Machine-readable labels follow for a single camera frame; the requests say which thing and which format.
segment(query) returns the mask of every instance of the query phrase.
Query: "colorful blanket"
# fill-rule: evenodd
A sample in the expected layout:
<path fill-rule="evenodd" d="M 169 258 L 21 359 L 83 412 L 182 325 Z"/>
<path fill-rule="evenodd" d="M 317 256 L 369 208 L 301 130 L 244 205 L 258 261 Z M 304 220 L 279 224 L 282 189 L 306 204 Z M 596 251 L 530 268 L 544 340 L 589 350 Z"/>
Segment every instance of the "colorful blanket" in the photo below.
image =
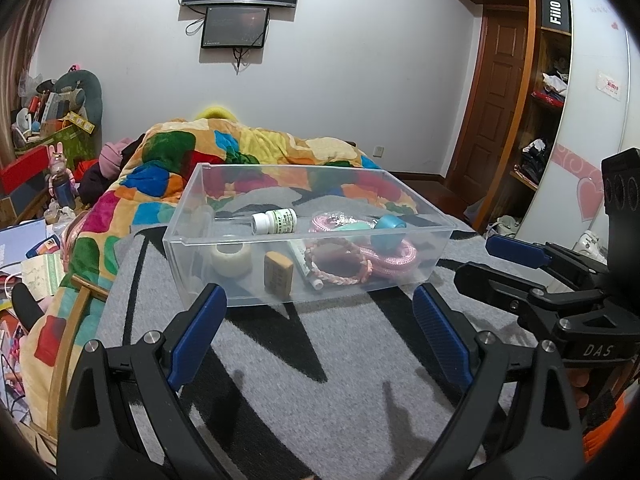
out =
<path fill-rule="evenodd" d="M 60 338 L 78 296 L 78 291 L 70 284 L 70 277 L 79 274 L 106 289 L 111 288 L 118 272 L 114 243 L 129 235 L 132 225 L 168 222 L 199 162 L 378 168 L 360 150 L 329 137 L 303 140 L 221 119 L 175 120 L 153 126 L 119 179 L 88 214 L 76 242 L 69 272 L 52 305 L 23 339 L 20 361 L 26 395 L 33 421 L 40 427 L 46 425 L 49 385 Z M 214 195 L 218 194 L 217 199 L 222 201 L 257 187 L 281 184 L 277 177 L 264 174 L 250 182 L 236 182 L 232 188 L 220 189 Z M 308 190 L 326 185 L 308 181 L 296 183 L 297 187 Z M 388 210 L 414 211 L 411 197 L 395 186 L 384 187 L 383 179 L 380 182 L 353 182 L 343 184 L 340 192 L 351 198 L 364 198 Z M 103 302 L 91 300 L 76 336 L 68 380 L 82 346 L 95 337 L 103 310 Z"/>

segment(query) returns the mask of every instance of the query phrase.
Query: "bunny ears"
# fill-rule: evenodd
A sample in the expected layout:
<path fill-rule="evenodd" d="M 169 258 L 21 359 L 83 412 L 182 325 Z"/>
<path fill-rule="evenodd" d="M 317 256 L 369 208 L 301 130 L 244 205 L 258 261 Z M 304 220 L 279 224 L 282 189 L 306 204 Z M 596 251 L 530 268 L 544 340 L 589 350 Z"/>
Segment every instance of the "bunny ears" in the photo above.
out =
<path fill-rule="evenodd" d="M 49 153 L 49 157 L 53 156 L 54 153 L 59 153 L 60 155 L 62 155 L 62 149 L 62 142 L 59 142 L 57 146 L 50 144 L 49 146 L 47 146 L 47 153 Z"/>

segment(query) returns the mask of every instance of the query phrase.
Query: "pink knit hat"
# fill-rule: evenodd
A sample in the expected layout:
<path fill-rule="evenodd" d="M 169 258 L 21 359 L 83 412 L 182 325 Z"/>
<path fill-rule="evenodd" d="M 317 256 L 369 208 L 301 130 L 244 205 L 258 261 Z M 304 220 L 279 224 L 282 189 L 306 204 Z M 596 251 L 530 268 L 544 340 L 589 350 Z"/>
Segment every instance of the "pink knit hat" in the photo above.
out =
<path fill-rule="evenodd" d="M 98 164 L 100 164 L 100 173 L 104 178 L 110 180 L 117 178 L 120 174 L 120 163 L 122 162 L 122 150 L 129 146 L 133 140 L 122 139 L 119 142 L 107 142 L 100 151 Z"/>

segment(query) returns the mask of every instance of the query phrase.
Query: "brown door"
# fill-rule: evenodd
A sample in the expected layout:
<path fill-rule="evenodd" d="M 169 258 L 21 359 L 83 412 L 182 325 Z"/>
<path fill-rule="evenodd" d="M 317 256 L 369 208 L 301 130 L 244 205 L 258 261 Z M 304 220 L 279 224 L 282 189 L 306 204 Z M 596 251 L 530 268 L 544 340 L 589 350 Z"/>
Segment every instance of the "brown door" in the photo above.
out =
<path fill-rule="evenodd" d="M 476 94 L 467 105 L 453 170 L 447 175 L 447 187 L 468 204 L 486 195 L 497 169 L 518 98 L 527 39 L 526 12 L 487 10 L 484 18 Z"/>

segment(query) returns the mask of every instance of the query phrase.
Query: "blue rubber pad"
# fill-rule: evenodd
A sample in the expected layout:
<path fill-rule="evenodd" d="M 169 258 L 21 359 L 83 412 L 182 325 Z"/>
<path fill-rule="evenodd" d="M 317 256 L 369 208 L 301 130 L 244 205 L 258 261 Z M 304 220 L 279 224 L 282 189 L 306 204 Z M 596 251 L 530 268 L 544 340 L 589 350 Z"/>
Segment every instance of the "blue rubber pad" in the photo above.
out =
<path fill-rule="evenodd" d="M 474 380 L 466 346 L 423 286 L 414 292 L 414 316 L 436 355 L 444 377 L 460 392 L 466 392 Z"/>
<path fill-rule="evenodd" d="M 177 392 L 181 386 L 190 383 L 196 377 L 213 336 L 225 319 L 225 314 L 226 294 L 221 286 L 217 286 L 175 347 L 171 374 L 167 379 L 174 391 Z"/>
<path fill-rule="evenodd" d="M 491 256 L 531 269 L 539 269 L 551 262 L 551 257 L 545 253 L 542 247 L 506 236 L 493 235 L 488 238 L 484 246 Z"/>

